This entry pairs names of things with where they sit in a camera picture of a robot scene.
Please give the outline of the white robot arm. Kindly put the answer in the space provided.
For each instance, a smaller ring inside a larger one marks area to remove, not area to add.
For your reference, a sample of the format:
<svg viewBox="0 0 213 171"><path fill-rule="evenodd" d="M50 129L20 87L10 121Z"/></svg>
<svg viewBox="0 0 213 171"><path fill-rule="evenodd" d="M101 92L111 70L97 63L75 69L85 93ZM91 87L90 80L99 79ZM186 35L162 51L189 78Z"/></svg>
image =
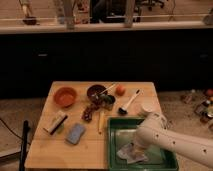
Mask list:
<svg viewBox="0 0 213 171"><path fill-rule="evenodd" d="M163 114L149 113L136 128L133 144L138 149L153 144L213 168L213 140L170 131Z"/></svg>

